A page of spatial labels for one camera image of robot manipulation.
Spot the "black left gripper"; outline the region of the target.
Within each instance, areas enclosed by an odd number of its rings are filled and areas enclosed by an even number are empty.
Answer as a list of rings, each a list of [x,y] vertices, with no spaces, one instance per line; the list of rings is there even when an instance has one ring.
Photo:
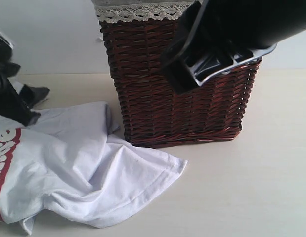
[[[11,60],[13,49],[13,43],[0,32],[0,115],[23,126],[31,126],[41,116],[31,109],[47,99],[50,89],[10,82],[9,78],[16,76],[21,68]]]

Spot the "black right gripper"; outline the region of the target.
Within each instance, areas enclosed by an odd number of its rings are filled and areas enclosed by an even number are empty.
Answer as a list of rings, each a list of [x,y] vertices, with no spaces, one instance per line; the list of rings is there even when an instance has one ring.
[[[161,70],[177,94],[204,86],[211,78],[261,59],[277,46],[249,46],[223,28],[215,0],[195,1],[179,19],[177,31],[161,54]]]

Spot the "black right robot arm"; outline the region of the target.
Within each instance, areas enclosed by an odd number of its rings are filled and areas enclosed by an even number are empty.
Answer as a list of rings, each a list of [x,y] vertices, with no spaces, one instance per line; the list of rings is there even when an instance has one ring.
[[[306,0],[195,1],[161,55],[162,72],[183,94],[270,54],[306,30]]]

